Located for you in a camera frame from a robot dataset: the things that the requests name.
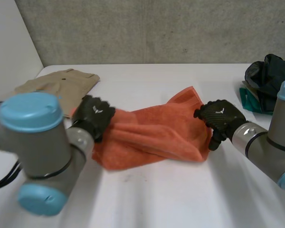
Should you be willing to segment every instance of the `orange towel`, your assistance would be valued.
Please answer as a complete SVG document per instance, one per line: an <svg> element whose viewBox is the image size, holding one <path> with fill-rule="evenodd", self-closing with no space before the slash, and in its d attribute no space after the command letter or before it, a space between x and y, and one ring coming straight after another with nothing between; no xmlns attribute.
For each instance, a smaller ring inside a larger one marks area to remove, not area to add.
<svg viewBox="0 0 285 228"><path fill-rule="evenodd" d="M126 112L116 110L92 158L108 170L122 170L166 158L203 162L211 130L193 117L202 102L188 87L167 104Z"/></svg>

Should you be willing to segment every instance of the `terry cloth towel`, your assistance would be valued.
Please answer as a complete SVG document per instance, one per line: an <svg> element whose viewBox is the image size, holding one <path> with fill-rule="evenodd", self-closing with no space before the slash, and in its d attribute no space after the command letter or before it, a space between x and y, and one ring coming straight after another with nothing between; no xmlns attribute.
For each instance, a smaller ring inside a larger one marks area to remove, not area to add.
<svg viewBox="0 0 285 228"><path fill-rule="evenodd" d="M29 80L15 88L15 92L18 94L40 91L53 94L58 98L65 117L69 118L71 110L79 106L81 99L98 81L98 75L68 69Z"/></svg>
<svg viewBox="0 0 285 228"><path fill-rule="evenodd" d="M166 158L203 162L206 160L211 130L193 117L202 102L188 87L166 104L126 112L116 110L96 143L93 159L108 170L122 170Z"/></svg>

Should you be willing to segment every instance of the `black cable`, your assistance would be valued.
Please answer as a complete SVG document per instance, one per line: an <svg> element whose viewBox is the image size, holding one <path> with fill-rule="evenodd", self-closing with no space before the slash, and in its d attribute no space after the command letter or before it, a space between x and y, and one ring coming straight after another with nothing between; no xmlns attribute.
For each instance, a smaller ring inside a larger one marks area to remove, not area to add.
<svg viewBox="0 0 285 228"><path fill-rule="evenodd" d="M9 173L0 180L0 188L10 184L18 176L22 168L20 167L19 161L17 161Z"/></svg>

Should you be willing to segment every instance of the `white wall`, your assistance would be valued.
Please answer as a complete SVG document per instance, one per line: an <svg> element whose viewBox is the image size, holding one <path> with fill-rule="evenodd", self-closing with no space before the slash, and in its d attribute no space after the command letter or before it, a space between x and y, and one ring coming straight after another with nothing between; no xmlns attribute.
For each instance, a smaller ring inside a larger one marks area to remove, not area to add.
<svg viewBox="0 0 285 228"><path fill-rule="evenodd" d="M0 98L43 66L14 0L0 0Z"/></svg>

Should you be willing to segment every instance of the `gray concrete wall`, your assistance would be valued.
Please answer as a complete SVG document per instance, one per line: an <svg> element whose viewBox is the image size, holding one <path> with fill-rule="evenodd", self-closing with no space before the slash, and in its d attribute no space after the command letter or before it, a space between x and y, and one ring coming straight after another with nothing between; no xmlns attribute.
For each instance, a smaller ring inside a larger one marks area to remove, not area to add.
<svg viewBox="0 0 285 228"><path fill-rule="evenodd" d="M16 0L44 66L285 59L285 0Z"/></svg>

